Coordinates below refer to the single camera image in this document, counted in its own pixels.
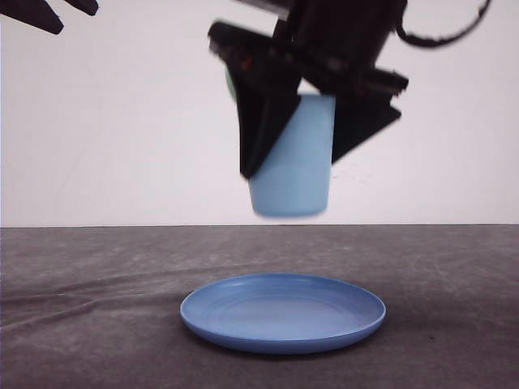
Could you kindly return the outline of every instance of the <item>plastic cup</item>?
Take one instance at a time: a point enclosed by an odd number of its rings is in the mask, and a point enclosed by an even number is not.
[[[256,213],[309,216],[326,209],[334,119],[335,97],[301,96],[299,107],[249,180]]]

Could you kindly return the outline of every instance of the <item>white wall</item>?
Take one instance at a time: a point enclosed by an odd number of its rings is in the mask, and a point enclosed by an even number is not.
[[[206,32],[219,16],[269,32],[274,15],[229,0],[100,3],[90,18],[53,1],[59,36],[2,18],[2,224],[270,223],[239,176]],[[411,1],[406,23],[452,32],[478,3]],[[334,165],[328,210],[297,223],[519,222],[519,2],[494,3],[447,49],[389,41],[380,65],[410,78],[402,119]]]

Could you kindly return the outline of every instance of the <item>black mechanical part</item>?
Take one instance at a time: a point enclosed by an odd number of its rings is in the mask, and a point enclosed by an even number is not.
[[[485,0],[485,2],[478,9],[478,16],[476,19],[469,24],[467,27],[463,28],[458,33],[446,36],[443,38],[431,38],[428,36],[416,36],[414,34],[408,33],[403,26],[403,20],[397,25],[397,34],[398,36],[406,43],[409,43],[412,46],[423,47],[427,49],[434,49],[437,47],[450,45],[456,41],[459,41],[461,38],[469,35],[483,20],[483,17],[488,11],[488,7],[490,6],[491,0]]]
[[[88,15],[95,15],[96,0],[65,0]],[[63,30],[63,23],[45,0],[0,0],[0,14],[30,24],[53,34]]]
[[[276,13],[280,19],[286,20],[288,18],[290,8],[294,0],[238,0],[239,2],[246,2],[258,8],[263,8],[266,11]]]
[[[238,95],[245,178],[296,110],[301,78],[337,98],[333,161],[400,117],[389,103],[408,80],[376,69],[375,60],[404,8],[405,0],[296,0],[272,37],[223,22],[211,26],[211,49],[228,66]]]

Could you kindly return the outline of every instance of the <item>gray tablecloth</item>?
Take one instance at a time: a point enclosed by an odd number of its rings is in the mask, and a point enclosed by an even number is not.
[[[178,308],[210,281],[331,276],[388,307],[372,337],[273,357],[200,340]],[[519,226],[2,231],[2,387],[519,387]]]

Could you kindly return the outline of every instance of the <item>blue plate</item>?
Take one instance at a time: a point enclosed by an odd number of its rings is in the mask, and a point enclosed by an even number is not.
[[[251,353],[304,354],[371,335],[386,314],[373,293],[340,280],[290,273],[250,274],[208,284],[180,306],[198,336]]]

